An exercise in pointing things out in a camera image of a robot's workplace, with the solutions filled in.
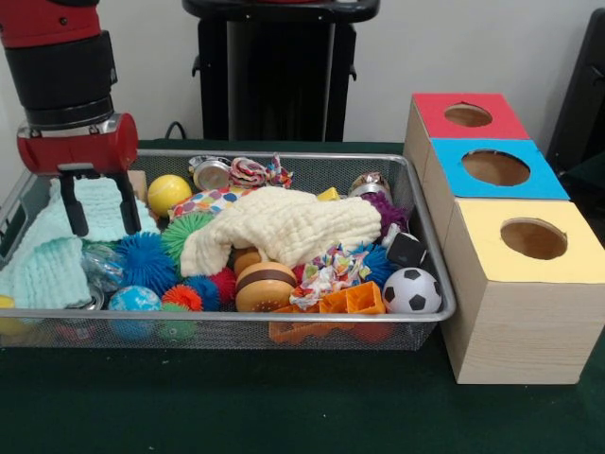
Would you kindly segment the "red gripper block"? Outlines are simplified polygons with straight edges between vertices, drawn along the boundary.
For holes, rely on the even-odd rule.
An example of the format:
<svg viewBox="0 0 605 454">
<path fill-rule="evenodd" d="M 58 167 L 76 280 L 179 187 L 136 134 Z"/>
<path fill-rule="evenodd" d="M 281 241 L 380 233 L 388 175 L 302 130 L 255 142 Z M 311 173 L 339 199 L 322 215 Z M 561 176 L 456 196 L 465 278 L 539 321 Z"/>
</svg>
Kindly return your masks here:
<svg viewBox="0 0 605 454">
<path fill-rule="evenodd" d="M 136 160 L 138 133 L 133 117 L 115 113 L 105 121 L 57 131 L 37 131 L 23 123 L 17 132 L 17 148 L 25 167 L 32 173 L 58 176 L 62 172 L 92 170 L 113 174 L 121 194 L 120 210 L 128 235 L 141 231 L 136 198 L 126 171 Z M 72 233 L 89 233 L 82 204 L 75 194 L 72 174 L 59 176 L 60 194 Z"/>
</svg>

